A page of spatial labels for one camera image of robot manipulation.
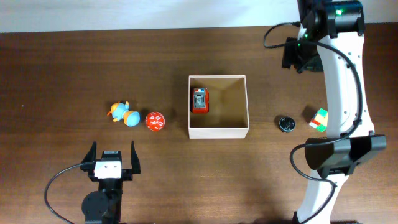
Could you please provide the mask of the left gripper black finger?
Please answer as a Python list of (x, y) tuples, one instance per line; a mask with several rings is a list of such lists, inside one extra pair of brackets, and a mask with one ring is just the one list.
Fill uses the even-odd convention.
[(137, 156), (134, 141), (131, 141), (131, 167), (132, 167), (132, 170), (140, 170), (141, 169), (141, 165), (140, 165), (139, 158)]
[(96, 141), (94, 141), (87, 152), (86, 156), (82, 160), (82, 164), (92, 163), (96, 160)]

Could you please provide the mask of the red toy car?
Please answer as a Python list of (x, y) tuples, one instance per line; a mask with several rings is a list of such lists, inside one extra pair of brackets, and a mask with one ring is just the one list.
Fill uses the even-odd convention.
[(209, 112), (209, 92), (207, 88), (193, 88), (191, 90), (190, 111), (193, 114), (207, 114)]

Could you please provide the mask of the black round cap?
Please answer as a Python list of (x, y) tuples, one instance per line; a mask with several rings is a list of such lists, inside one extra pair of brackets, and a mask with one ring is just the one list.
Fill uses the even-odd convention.
[(281, 117), (278, 125), (279, 129), (284, 133), (292, 132), (295, 129), (295, 121), (288, 116)]

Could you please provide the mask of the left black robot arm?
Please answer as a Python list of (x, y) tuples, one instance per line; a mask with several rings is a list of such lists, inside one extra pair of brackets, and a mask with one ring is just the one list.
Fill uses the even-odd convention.
[(98, 183), (98, 190), (89, 193), (81, 204), (85, 223), (119, 223), (123, 183), (132, 181), (134, 175), (141, 173), (134, 143), (131, 143), (130, 168), (122, 168), (121, 151), (104, 151), (97, 159), (94, 142), (82, 160), (81, 170), (88, 174), (92, 182)]

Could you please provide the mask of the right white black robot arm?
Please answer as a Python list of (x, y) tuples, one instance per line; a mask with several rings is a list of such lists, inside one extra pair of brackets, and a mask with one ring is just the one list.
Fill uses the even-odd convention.
[(282, 65), (323, 72), (328, 104), (325, 138), (304, 144), (311, 173), (294, 223), (329, 223), (338, 192), (355, 168), (386, 148), (374, 132), (363, 78), (364, 11), (359, 1), (299, 1), (300, 32), (284, 45)]

